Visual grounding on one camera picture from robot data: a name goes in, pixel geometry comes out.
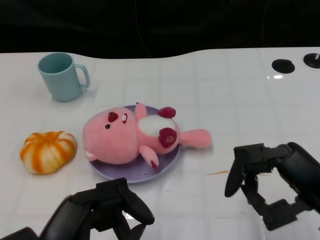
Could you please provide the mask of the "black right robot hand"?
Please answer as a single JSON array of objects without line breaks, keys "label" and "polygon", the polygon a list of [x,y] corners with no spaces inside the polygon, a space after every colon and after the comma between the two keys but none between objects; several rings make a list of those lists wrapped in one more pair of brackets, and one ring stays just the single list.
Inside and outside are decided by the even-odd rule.
[{"label": "black right robot hand", "polygon": [[[224,195],[229,198],[239,189],[247,202],[262,217],[269,231],[296,221],[304,211],[320,211],[320,164],[295,142],[266,147],[262,143],[237,146]],[[297,196],[294,203],[285,199],[267,204],[258,193],[258,175],[277,169]]]}]

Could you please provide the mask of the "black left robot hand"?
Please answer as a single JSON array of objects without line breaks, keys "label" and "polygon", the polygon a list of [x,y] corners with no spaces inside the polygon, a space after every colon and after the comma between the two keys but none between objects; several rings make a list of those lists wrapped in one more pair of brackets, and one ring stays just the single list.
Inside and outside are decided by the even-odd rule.
[{"label": "black left robot hand", "polygon": [[155,217],[125,178],[68,196],[40,234],[42,240],[88,240],[91,230],[113,230],[119,240],[138,240]]}]

